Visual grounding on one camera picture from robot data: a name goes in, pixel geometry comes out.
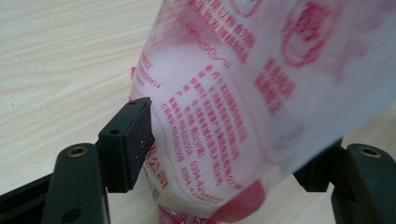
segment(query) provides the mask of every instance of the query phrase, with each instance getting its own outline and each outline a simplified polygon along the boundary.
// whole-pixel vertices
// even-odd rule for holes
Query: wooden table
[[[70,145],[94,143],[127,102],[131,66],[161,0],[0,2],[0,194],[52,172]],[[346,138],[396,158],[396,105]],[[334,223],[328,193],[293,177],[238,223]],[[113,223],[161,223],[144,177],[110,195]]]

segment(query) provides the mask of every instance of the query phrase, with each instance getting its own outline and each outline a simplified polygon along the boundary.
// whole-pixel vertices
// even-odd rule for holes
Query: plastic bag
[[[395,9],[394,0],[164,0],[131,99],[152,100],[145,170],[166,220],[248,216],[281,178],[388,104]]]

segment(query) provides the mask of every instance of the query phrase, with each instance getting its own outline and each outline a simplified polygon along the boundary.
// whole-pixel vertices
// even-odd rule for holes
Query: black metal bracket
[[[52,175],[0,196],[0,224],[110,223],[106,190],[133,189],[154,142],[150,104],[128,103],[95,145],[64,149]]]
[[[396,163],[385,151],[362,144],[328,147],[294,176],[307,192],[334,184],[337,224],[396,223]]]

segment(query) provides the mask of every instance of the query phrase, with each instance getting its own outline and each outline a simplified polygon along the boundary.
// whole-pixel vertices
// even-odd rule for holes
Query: light wood surface
[[[97,134],[127,102],[160,0],[0,1],[0,194],[52,172],[57,154]],[[344,145],[396,158],[396,105]],[[330,193],[305,193],[290,176],[238,223],[334,223]],[[110,195],[113,223],[162,223],[145,178]]]

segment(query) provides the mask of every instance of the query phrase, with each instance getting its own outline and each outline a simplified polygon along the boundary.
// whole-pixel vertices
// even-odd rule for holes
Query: printed cartoon figure
[[[315,61],[337,23],[342,0],[300,0],[283,29],[282,54],[289,65]]]
[[[253,15],[260,6],[262,0],[232,0],[236,13],[249,17]]]

